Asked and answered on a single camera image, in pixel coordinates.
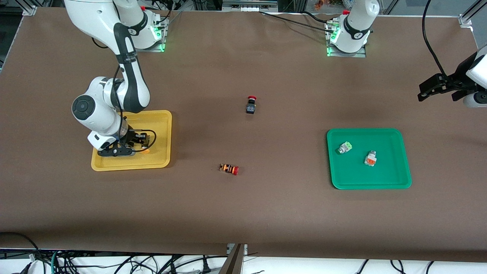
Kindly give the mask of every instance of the table surface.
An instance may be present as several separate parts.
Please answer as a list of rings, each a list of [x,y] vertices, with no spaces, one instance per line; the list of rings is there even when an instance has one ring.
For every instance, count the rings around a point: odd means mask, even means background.
[[[447,72],[476,50],[456,18],[427,25]],[[171,163],[95,172],[71,103],[116,59],[64,9],[38,9],[0,75],[0,231],[41,248],[221,254],[245,242],[262,256],[487,261],[487,112],[449,95],[417,101],[438,72],[421,18],[379,17],[374,30],[367,58],[332,58],[320,31],[259,13],[183,13],[166,52],[139,54],[147,110],[173,113]],[[325,135],[354,127],[402,132],[409,189],[332,186]]]

